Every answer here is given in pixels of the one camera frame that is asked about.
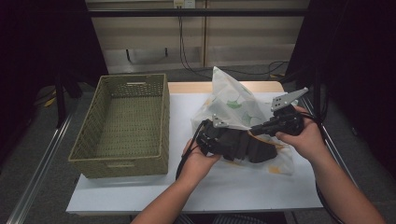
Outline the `dark cloth garment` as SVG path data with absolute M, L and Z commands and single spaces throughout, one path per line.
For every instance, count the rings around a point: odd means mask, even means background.
M 215 140 L 213 154 L 222 155 L 228 161 L 247 159 L 260 163 L 276 157 L 276 146 L 260 141 L 247 131 L 227 129 Z

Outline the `black stand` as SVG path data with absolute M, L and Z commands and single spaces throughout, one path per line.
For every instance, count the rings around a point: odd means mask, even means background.
M 327 87 L 322 85 L 322 78 L 324 69 L 319 67 L 315 70 L 314 83 L 313 83 L 313 108 L 314 115 L 320 122 L 323 122 L 327 116 L 328 110 L 328 90 Z
M 58 109 L 57 128 L 60 128 L 66 119 L 64 91 L 66 91 L 71 98 L 77 99 L 82 95 L 82 90 L 78 85 L 77 78 L 73 75 L 67 75 L 66 73 L 58 73 L 56 75 L 55 90 Z

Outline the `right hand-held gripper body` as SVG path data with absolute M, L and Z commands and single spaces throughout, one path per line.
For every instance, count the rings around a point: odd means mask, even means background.
M 282 132 L 289 135 L 299 135 L 304 128 L 303 116 L 294 108 L 293 102 L 308 92 L 308 88 L 277 96 L 273 99 L 270 118 L 269 135 L 275 136 Z

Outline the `black curtain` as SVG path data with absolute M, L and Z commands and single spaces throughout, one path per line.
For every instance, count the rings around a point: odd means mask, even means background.
M 12 150 L 36 95 L 97 83 L 108 73 L 87 0 L 0 0 L 0 164 Z
M 309 0 L 288 77 L 318 78 L 396 178 L 396 0 Z

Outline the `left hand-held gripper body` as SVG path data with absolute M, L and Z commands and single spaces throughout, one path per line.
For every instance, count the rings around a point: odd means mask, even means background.
M 229 124 L 220 119 L 216 114 L 212 119 L 202 122 L 196 142 L 204 155 L 208 153 L 226 155 L 229 147 L 225 143 L 226 134 L 230 131 Z

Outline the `person's right hand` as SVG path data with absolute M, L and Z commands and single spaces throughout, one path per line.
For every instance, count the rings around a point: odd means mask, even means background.
M 320 157 L 326 153 L 321 132 L 312 119 L 304 118 L 304 128 L 299 135 L 277 132 L 276 138 L 293 146 L 312 165 L 317 164 Z

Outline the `aluminium floor rail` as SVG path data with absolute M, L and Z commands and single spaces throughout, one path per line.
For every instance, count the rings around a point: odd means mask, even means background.
M 314 108 L 312 103 L 307 97 L 304 97 L 301 100 L 301 106 L 304 107 L 303 114 L 306 115 L 308 119 L 312 119 L 315 121 L 315 116 L 313 115 Z M 327 132 L 326 128 L 320 121 L 315 121 L 315 123 L 318 125 L 318 128 L 321 132 L 322 139 L 324 141 L 324 145 L 326 147 L 326 151 L 332 155 L 332 158 L 337 162 L 337 164 L 342 168 L 342 170 L 346 173 L 346 175 L 351 179 L 351 181 L 354 183 L 354 185 L 359 189 L 357 186 L 357 182 L 355 181 L 354 177 L 351 175 L 349 169 L 347 168 L 346 163 L 341 157 L 341 154 L 337 151 L 337 148 L 335 147 L 335 144 L 332 141 L 332 138 L 329 136 L 329 133 Z M 327 204 L 327 201 L 324 199 L 324 196 L 322 195 L 321 191 L 319 190 L 317 181 L 316 181 L 316 189 L 318 192 L 318 197 L 320 202 L 323 204 L 323 207 L 325 210 L 329 213 L 329 215 L 332 217 L 335 223 L 337 224 L 345 224 L 329 207 Z
M 40 163 L 36 167 L 32 178 L 15 205 L 6 224 L 23 224 L 35 200 L 35 197 L 41 188 L 47 172 L 50 169 L 52 161 L 64 139 L 64 136 L 68 131 L 68 127 L 72 118 L 74 117 L 74 114 L 76 113 L 77 107 L 77 105 L 72 105 L 65 120 L 61 123 L 61 126 L 55 129 L 54 135 L 52 136 L 49 145 L 47 146 L 46 151 L 40 160 Z

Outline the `person's left hand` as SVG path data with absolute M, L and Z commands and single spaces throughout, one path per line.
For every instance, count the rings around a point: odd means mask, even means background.
M 204 155 L 192 139 L 186 144 L 183 154 L 186 154 L 190 147 L 191 153 L 185 161 L 177 180 L 190 187 L 196 187 L 206 177 L 212 166 L 220 159 L 220 155 Z

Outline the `white leaf-print mesh laundry bag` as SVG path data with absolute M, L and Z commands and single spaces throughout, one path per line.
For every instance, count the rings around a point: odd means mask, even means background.
M 275 158 L 260 162 L 271 174 L 291 175 L 294 173 L 294 162 L 291 146 L 267 134 L 253 135 L 250 133 L 252 126 L 264 124 L 273 116 L 271 111 L 272 100 L 275 97 L 269 93 L 256 95 L 242 83 L 229 76 L 224 71 L 215 67 L 212 77 L 212 91 L 191 117 L 192 131 L 198 137 L 202 122 L 212 119 L 216 114 L 220 119 L 229 124 L 229 129 L 247 131 L 247 133 L 266 143 L 276 146 Z M 247 159 L 234 160 L 245 164 Z

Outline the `white table sheet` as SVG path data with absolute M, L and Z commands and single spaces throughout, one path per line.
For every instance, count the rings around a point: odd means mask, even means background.
M 66 211 L 81 216 L 139 212 L 175 181 L 191 117 L 206 93 L 173 93 L 170 99 L 169 166 L 166 175 L 88 179 L 81 176 Z M 267 165 L 217 162 L 190 196 L 186 213 L 261 212 L 320 208 L 309 162 L 294 149 L 292 175 L 274 175 Z

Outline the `person's striped clothing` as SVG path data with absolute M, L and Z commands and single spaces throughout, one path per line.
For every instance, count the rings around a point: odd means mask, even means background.
M 173 224 L 266 224 L 264 221 L 237 214 L 179 215 Z

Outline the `green woven basket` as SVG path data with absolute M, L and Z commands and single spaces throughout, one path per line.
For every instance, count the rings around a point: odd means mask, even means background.
M 102 76 L 68 161 L 87 178 L 165 175 L 169 124 L 165 74 Z

